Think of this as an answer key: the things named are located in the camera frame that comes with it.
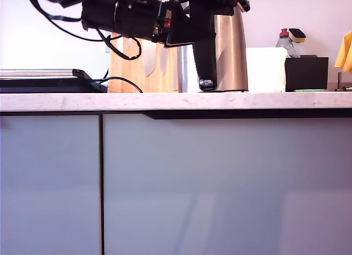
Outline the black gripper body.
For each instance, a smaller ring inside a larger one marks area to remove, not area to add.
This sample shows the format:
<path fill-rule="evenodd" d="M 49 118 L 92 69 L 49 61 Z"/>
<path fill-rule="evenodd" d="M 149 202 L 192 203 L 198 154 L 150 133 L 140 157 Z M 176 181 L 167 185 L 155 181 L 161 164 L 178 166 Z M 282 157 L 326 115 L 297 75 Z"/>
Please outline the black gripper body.
<path fill-rule="evenodd" d="M 154 43 L 171 43 L 172 2 L 115 0 L 114 32 Z"/>

